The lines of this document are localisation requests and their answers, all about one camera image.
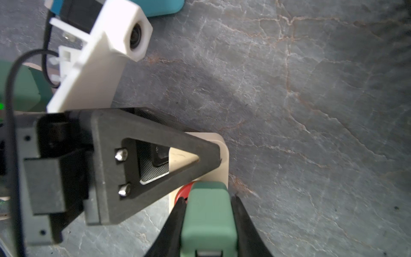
teal object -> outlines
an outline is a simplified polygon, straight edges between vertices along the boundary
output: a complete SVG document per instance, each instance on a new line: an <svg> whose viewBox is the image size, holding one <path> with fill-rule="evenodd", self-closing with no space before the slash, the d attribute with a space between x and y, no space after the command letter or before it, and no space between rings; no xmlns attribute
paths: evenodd
<svg viewBox="0 0 411 257"><path fill-rule="evenodd" d="M138 4L147 17L174 14L181 10L184 0L130 0ZM64 0L54 0L50 11L60 15Z"/></svg>
<svg viewBox="0 0 411 257"><path fill-rule="evenodd" d="M237 229L230 195L224 183L199 181L188 196L181 230L180 257L200 253L237 256Z"/></svg>
<svg viewBox="0 0 411 257"><path fill-rule="evenodd" d="M0 60L0 102L4 103L6 78L12 66L11 62ZM45 111L53 97L49 83L41 71L21 66L14 84L13 104L16 111Z"/></svg>

black cable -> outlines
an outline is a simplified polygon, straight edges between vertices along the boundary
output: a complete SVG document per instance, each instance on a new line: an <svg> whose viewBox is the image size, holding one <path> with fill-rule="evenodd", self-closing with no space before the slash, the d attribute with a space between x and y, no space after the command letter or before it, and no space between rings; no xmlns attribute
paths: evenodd
<svg viewBox="0 0 411 257"><path fill-rule="evenodd" d="M16 252L18 257L25 257L25 247L23 230L21 225L21 211L20 211L20 194L19 194L19 180L18 180L18 156L17 156L17 142L16 142L16 124L13 113L13 91L14 82L16 80L20 66L30 57L37 54L50 54L58 56L58 53L46 50L35 49L20 56L12 65L9 75L7 76L5 85L5 153L6 153L6 168L7 178L10 190L10 211L14 226L14 240L16 245Z"/></svg>
<svg viewBox="0 0 411 257"><path fill-rule="evenodd" d="M47 13L47 18L46 18L46 26L44 29L44 37L43 37L43 49L47 50L48 49L48 44L50 43L50 38L51 38L51 29L53 25L50 24L51 18L55 17L55 14L52 11L48 11ZM48 76L47 72L47 56L44 54L42 55L42 72L44 79L51 85L52 88L58 88L60 86L59 84L54 84L51 80L50 77Z"/></svg>

white plastic part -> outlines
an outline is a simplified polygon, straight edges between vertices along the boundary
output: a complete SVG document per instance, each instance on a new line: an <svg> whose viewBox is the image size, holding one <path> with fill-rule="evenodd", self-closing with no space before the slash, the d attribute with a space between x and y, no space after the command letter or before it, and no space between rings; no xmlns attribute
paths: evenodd
<svg viewBox="0 0 411 257"><path fill-rule="evenodd" d="M47 7L47 9L51 9L53 2L54 0L44 0L44 6Z"/></svg>
<svg viewBox="0 0 411 257"><path fill-rule="evenodd" d="M127 60L137 62L147 51L152 26L141 7L129 0L107 0L90 34L55 18L50 23L87 44L47 105L47 112L109 108ZM131 49L130 36L137 23L141 41Z"/></svg>
<svg viewBox="0 0 411 257"><path fill-rule="evenodd" d="M229 184L229 160L230 154L229 149L224 142L222 136L217 133L201 133L201 132L187 132L187 134L193 135L195 137L213 142L220 147L220 158L221 164L218 168L208 172L195 181L220 181L223 182L228 188ZM188 165L198 159L198 156L192 153L187 153L176 148L170 148L169 150L169 171L173 172L185 165ZM175 196L181 187L169 193L169 212L174 207Z"/></svg>
<svg viewBox="0 0 411 257"><path fill-rule="evenodd" d="M65 39L67 39L70 42L75 42L76 41L76 37L68 32L63 32L63 37Z"/></svg>
<svg viewBox="0 0 411 257"><path fill-rule="evenodd" d="M58 47L58 56L60 62L60 77L61 82L67 78L68 74L70 73L73 65L76 63L78 58L80 57L81 50L74 49L67 46L59 46Z"/></svg>
<svg viewBox="0 0 411 257"><path fill-rule="evenodd" d="M90 34L87 34L86 32L79 30L78 28L75 28L59 19L51 18L50 24L83 41L90 41Z"/></svg>

screw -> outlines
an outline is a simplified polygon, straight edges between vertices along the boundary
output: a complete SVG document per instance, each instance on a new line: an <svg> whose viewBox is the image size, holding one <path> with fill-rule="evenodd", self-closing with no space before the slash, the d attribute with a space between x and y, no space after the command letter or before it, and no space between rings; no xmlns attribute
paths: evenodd
<svg viewBox="0 0 411 257"><path fill-rule="evenodd" d="M131 184L128 183L128 184L122 185L120 187L120 190L118 191L118 194L122 197L126 197L130 194L130 191L131 191Z"/></svg>
<svg viewBox="0 0 411 257"><path fill-rule="evenodd" d="M119 162L123 162L127 160L127 156L128 156L128 151L126 148L118 149L117 152L115 153L115 159Z"/></svg>
<svg viewBox="0 0 411 257"><path fill-rule="evenodd" d="M76 37L68 32L63 32L63 37L70 42L76 41Z"/></svg>

mounting hole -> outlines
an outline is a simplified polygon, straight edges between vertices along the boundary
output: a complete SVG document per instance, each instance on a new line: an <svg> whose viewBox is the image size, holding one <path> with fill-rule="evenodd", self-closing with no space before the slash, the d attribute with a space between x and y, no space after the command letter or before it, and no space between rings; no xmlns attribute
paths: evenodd
<svg viewBox="0 0 411 257"><path fill-rule="evenodd" d="M134 25L133 30L131 31L131 36L130 36L130 48L135 49L136 47L139 46L141 41L141 26L140 24L136 23Z"/></svg>

